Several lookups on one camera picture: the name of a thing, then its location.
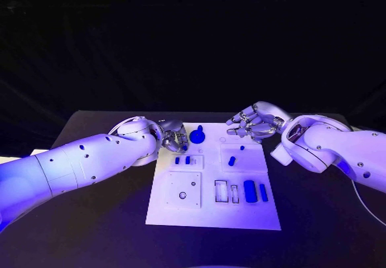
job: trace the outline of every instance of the circular hole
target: circular hole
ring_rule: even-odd
[[[364,177],[365,177],[365,178],[369,178],[371,176],[372,176],[372,173],[366,171],[366,172],[364,173]]]
[[[186,192],[181,192],[181,198],[185,199],[188,197]]]

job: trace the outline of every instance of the blue block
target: blue block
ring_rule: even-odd
[[[248,203],[256,203],[258,201],[256,182],[253,180],[247,180],[244,182],[244,191],[245,191],[245,200]]]
[[[235,160],[237,160],[237,158],[234,156],[231,156],[230,163],[228,163],[231,166],[235,164]]]
[[[268,196],[264,184],[260,185],[260,192],[261,192],[261,199],[264,200],[264,202],[268,202]]]

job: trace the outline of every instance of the blue object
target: blue object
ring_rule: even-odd
[[[247,180],[244,182],[244,191],[245,191],[245,200],[248,203],[256,203],[258,201],[256,182],[253,180]]]
[[[199,144],[205,141],[205,133],[204,133],[204,126],[199,125],[198,130],[194,130],[189,139],[195,144]]]
[[[228,163],[231,166],[235,164],[235,160],[237,160],[237,158],[234,156],[231,156],[230,163]]]
[[[264,202],[268,202],[268,196],[264,184],[260,185],[260,192],[261,192],[261,199],[264,200]]]

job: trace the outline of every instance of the robotic hand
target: robotic hand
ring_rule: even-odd
[[[188,133],[181,120],[124,120],[109,134],[83,138],[48,152],[0,165],[0,231],[57,195],[109,179],[159,157],[159,150],[185,153]]]
[[[386,193],[386,134],[352,131],[338,120],[320,115],[297,118],[268,102],[257,102],[227,122],[240,123],[230,135],[263,138],[281,134],[271,156],[287,166],[293,160],[310,171],[322,173],[333,164],[345,174]]]

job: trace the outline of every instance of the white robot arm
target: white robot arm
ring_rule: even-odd
[[[109,179],[158,159],[162,147],[185,153],[183,122],[135,117],[110,134],[83,138],[0,165],[0,231],[57,195]]]
[[[322,173],[333,164],[355,182],[386,193],[386,134],[352,131],[338,120],[320,116],[292,115],[268,102],[247,107],[227,124],[240,122],[230,135],[261,139],[281,134],[273,157],[289,165],[293,160],[310,171]]]

